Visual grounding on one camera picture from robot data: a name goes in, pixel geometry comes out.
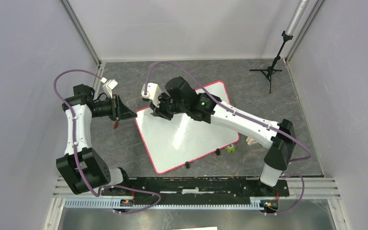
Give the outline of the whiteboard with pink frame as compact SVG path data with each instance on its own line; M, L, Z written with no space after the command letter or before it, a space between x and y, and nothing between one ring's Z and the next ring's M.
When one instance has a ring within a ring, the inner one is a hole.
M151 115L144 107L135 119L154 171L164 174L187 162L237 143L240 134L223 126L198 122L186 114L174 115L168 121Z

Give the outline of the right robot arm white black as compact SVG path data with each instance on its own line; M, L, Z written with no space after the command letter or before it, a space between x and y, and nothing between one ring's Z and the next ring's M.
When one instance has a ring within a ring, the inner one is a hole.
M270 121L238 110L207 90L196 92L182 77L168 81L165 89L163 92L155 83L143 86L142 98L150 101L153 116L171 120L176 114L186 114L195 121L226 127L257 141L268 149L258 191L269 196L277 189L296 145L291 121Z

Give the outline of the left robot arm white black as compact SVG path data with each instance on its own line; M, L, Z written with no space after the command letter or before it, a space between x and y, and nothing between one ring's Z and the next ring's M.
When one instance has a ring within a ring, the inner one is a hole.
M137 114L118 95L95 99L95 90L84 84L75 86L73 92L62 104L68 122L68 140L64 156L56 160L56 168L71 191L78 195L88 192L88 185L97 188L111 182L109 167L92 147L92 119L107 116L118 123L136 118Z

